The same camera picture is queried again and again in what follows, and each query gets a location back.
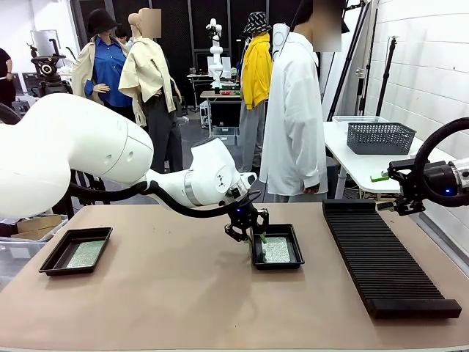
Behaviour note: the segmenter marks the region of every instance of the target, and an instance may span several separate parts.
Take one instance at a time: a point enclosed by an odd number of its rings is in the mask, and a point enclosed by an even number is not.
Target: shirt cuff
[[[85,95],[87,97],[91,96],[93,94],[93,88],[95,88],[95,85],[91,81],[86,81],[85,83]]]
[[[314,186],[317,186],[320,184],[320,175],[319,173],[316,173],[315,176],[313,177],[309,177],[309,178],[306,178],[305,180],[303,180],[303,183],[305,185],[305,188],[310,188],[310,187],[314,187]]]

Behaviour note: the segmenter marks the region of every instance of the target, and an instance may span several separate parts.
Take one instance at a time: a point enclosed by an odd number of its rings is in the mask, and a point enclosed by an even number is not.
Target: black pants
[[[153,141],[152,170],[163,174],[167,157],[171,172],[182,171],[181,130],[174,112],[168,113],[164,95],[151,97],[144,104],[144,113],[148,134]]]
[[[0,103],[13,109],[12,103],[15,101],[16,91],[13,81],[7,79],[0,80]]]
[[[127,117],[130,121],[135,122],[135,114],[133,113],[132,106],[126,106],[124,108],[118,108],[116,106],[109,105],[107,102],[103,101],[104,106],[123,117]]]

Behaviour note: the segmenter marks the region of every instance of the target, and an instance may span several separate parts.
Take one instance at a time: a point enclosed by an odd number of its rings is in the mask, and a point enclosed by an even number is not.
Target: gray basket
[[[349,123],[347,145],[359,155],[407,155],[416,132],[401,123]]]

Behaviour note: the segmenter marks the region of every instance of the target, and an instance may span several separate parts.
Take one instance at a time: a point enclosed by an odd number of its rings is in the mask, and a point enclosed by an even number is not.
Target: white long shirt
[[[274,63],[260,173],[270,194],[328,191],[317,61],[311,43],[290,33]]]

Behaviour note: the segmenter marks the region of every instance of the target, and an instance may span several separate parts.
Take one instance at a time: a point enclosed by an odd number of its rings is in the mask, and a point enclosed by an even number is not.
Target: camera on tripod
[[[35,93],[39,98],[53,93],[73,94],[70,83],[68,81],[63,81],[57,73],[57,63],[60,59],[65,59],[66,56],[60,55],[57,41],[55,39],[49,39],[49,42],[52,43],[55,51],[52,56],[38,56],[37,49],[33,45],[29,46],[32,56],[31,62],[36,67],[37,75],[44,78],[44,81],[39,83],[38,88],[33,89],[33,93]]]

